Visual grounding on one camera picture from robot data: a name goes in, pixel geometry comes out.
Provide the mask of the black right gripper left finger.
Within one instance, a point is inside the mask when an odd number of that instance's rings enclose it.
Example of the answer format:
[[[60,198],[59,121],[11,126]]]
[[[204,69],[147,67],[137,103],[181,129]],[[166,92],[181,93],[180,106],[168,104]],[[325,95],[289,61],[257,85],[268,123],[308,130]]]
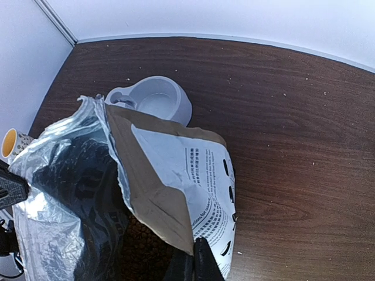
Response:
[[[175,249],[171,262],[164,275],[164,281],[192,281],[194,257]]]

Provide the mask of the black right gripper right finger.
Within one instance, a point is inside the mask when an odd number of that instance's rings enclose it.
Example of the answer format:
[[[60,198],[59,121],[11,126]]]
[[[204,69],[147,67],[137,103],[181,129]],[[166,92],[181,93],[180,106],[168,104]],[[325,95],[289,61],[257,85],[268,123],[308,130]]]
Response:
[[[206,238],[195,241],[194,275],[199,281],[224,281]]]

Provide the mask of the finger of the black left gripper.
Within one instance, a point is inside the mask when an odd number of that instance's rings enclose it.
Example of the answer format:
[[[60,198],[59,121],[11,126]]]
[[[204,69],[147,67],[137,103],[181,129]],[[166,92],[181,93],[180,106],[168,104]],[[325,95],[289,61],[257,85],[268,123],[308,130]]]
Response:
[[[25,179],[11,173],[8,167],[8,164],[1,161],[0,186],[2,210],[25,201],[29,195],[29,185]]]

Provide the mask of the brown white pet food bag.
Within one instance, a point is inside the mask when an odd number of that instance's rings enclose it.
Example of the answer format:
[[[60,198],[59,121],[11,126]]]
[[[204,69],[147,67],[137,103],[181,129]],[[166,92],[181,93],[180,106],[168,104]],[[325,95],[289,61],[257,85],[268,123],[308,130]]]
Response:
[[[224,279],[236,229],[235,174],[224,139],[104,98],[48,126],[9,165],[27,199],[13,207],[27,280],[117,280],[132,214],[194,257],[206,238]]]

